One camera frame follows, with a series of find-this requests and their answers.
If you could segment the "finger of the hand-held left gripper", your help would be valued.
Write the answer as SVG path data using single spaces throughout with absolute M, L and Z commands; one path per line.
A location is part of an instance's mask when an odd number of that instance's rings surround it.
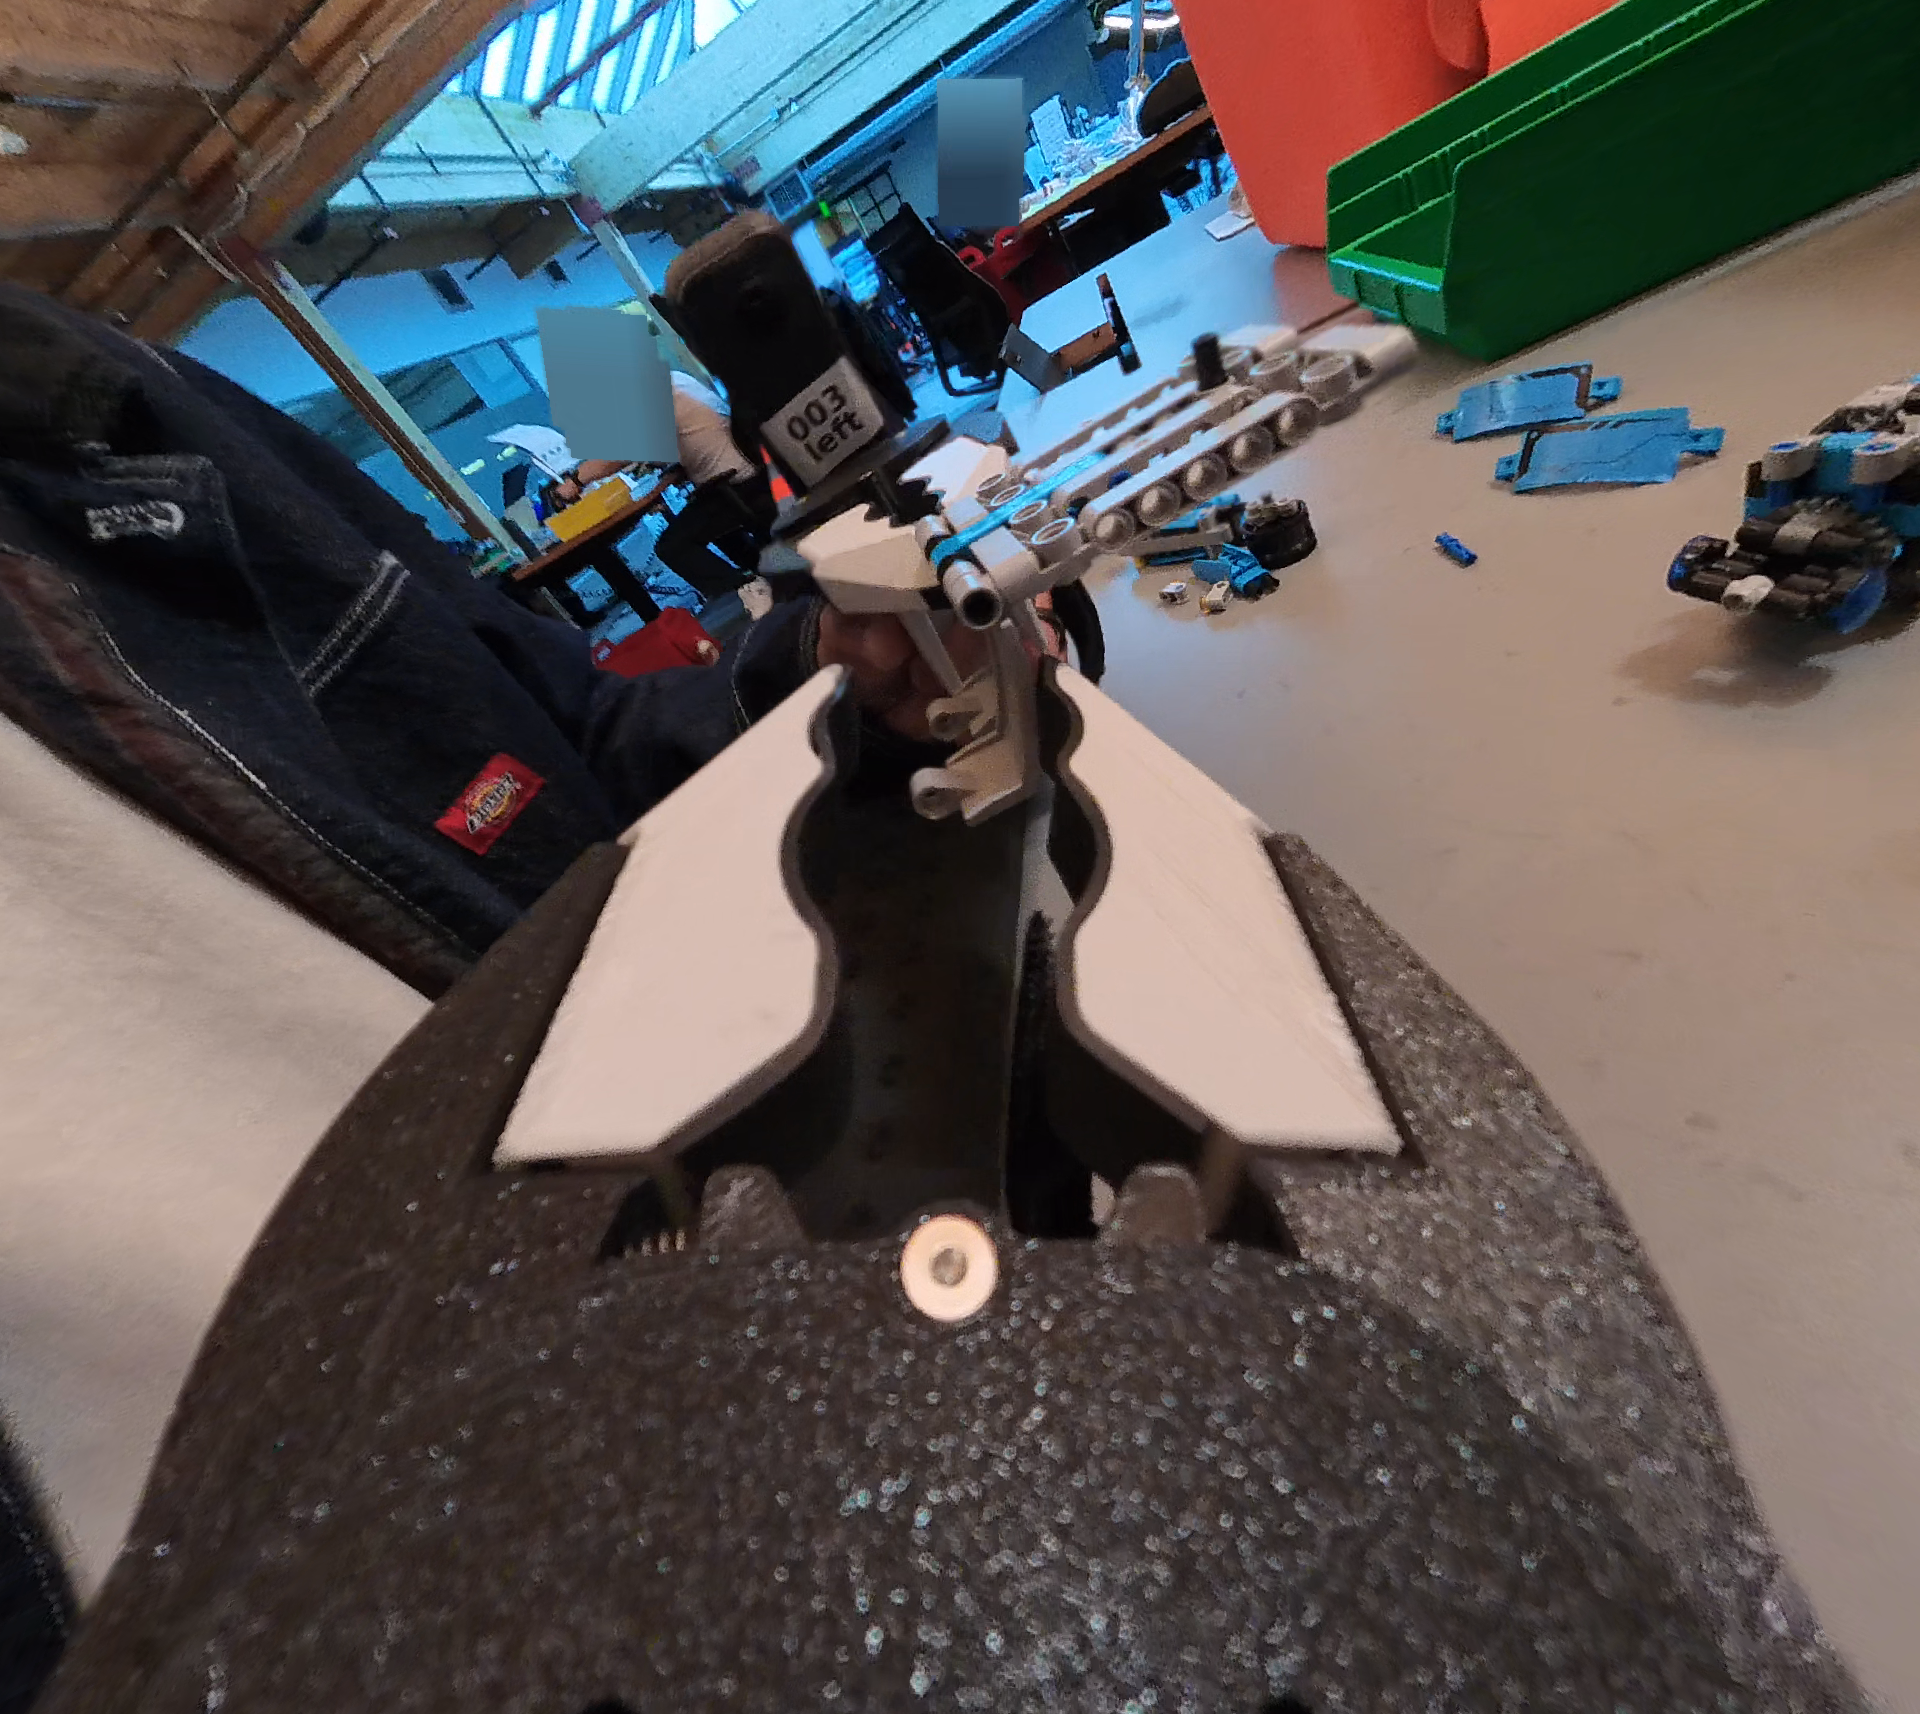
M 929 665 L 952 665 L 946 591 L 925 553 L 923 523 L 824 523 L 799 537 L 814 584 L 845 615 L 900 617 Z

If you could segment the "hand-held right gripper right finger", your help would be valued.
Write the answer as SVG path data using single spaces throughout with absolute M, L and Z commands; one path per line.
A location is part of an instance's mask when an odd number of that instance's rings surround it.
M 1049 667 L 1047 693 L 1065 718 L 1069 1030 L 1187 1125 L 1249 1150 L 1403 1150 L 1271 826 L 1085 672 Z

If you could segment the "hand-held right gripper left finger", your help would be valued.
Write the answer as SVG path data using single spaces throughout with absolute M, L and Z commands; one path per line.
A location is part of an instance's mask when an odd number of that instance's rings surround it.
M 622 837 L 498 1166 L 682 1152 L 821 1046 L 840 961 L 801 830 L 837 778 L 845 684 L 815 672 Z

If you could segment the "grey blue brick assembly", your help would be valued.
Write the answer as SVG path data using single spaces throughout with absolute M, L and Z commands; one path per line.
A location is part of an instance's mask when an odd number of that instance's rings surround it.
M 929 707 L 929 727 L 952 750 L 946 762 L 911 778 L 914 808 L 975 824 L 1042 784 L 1037 677 L 1003 644 L 1003 631 L 1042 622 L 1049 596 L 1079 672 L 1100 683 L 1106 640 L 1083 584 L 1090 564 L 1141 555 L 1189 514 L 1198 523 L 1177 532 L 1177 545 L 1219 546 L 1224 491 L 1352 412 L 1375 383 L 1405 369 L 1418 346 L 1405 325 L 1375 320 L 1317 334 L 1201 334 L 1175 369 L 1053 444 L 975 484 L 936 486 L 916 537 L 948 610 L 992 644 L 982 672 Z

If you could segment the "person's left forearm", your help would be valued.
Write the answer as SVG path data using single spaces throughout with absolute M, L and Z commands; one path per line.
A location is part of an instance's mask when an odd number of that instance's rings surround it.
M 578 746 L 620 823 L 651 812 L 819 672 L 826 615 L 821 596 L 783 599 L 711 665 L 589 668 Z

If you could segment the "grey desk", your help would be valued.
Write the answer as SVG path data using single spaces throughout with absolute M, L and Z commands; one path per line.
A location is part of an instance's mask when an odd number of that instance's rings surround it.
M 1917 371 L 1917 182 L 1494 364 L 1588 359 L 1719 456 L 1529 491 L 1423 348 L 1260 484 L 1320 548 L 1221 617 L 1092 575 L 1111 690 L 1306 837 L 1522 1054 L 1690 1324 L 1827 1630 L 1917 1710 L 1917 622 L 1673 594 L 1743 465 Z M 1460 568 L 1432 543 L 1476 546 Z

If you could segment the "person's left hand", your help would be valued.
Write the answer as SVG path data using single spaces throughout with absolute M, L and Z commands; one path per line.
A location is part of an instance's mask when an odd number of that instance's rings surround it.
M 863 711 L 906 743 L 934 743 L 925 709 L 946 686 L 900 615 L 847 615 L 822 607 L 817 661 L 842 665 Z

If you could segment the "black office chair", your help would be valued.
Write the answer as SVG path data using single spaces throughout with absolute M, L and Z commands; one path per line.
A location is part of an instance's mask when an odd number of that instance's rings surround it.
M 996 391 L 1007 371 L 1005 337 L 1026 300 L 1008 298 L 907 203 L 868 233 L 868 249 L 925 332 L 948 394 Z

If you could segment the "blue black wheel assembly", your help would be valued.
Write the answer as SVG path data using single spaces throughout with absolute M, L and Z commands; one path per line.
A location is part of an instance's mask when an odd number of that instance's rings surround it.
M 1143 568 L 1168 568 L 1198 584 L 1203 610 L 1217 614 L 1235 598 L 1258 599 L 1278 589 L 1279 571 L 1318 548 L 1306 500 L 1262 495 L 1247 502 L 1235 491 L 1180 514 L 1139 555 Z

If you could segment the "person's white shirt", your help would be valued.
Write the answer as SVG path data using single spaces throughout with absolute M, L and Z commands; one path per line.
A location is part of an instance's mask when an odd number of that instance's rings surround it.
M 4 1417 L 82 1600 L 259 1228 L 427 1000 L 2 730 Z

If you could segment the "person's denim jacket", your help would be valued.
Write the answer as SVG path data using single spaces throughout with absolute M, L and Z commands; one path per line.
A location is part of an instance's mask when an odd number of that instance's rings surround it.
M 2 297 L 4 711 L 413 989 L 622 831 L 592 658 L 302 421 Z

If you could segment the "black blue motor assembly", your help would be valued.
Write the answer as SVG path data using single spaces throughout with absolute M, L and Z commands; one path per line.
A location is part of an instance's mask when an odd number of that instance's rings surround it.
M 1738 615 L 1836 631 L 1919 607 L 1919 380 L 1848 398 L 1747 465 L 1731 537 L 1697 534 L 1667 587 Z

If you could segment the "green plastic bin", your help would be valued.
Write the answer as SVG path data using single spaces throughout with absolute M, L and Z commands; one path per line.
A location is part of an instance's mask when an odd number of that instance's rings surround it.
M 1329 169 L 1329 277 L 1518 352 L 1917 167 L 1919 0 L 1623 0 Z

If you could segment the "black metal bracket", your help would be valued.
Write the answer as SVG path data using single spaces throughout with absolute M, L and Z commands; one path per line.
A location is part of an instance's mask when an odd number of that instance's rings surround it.
M 1072 336 L 1060 346 L 1044 346 L 1042 341 L 1026 332 L 1024 323 L 1008 327 L 1001 348 L 1003 364 L 1037 392 L 1051 392 L 1108 360 L 1116 360 L 1122 373 L 1134 375 L 1141 371 L 1143 357 L 1139 355 L 1111 274 L 1102 270 L 1095 275 L 1095 281 L 1100 321 L 1083 334 Z

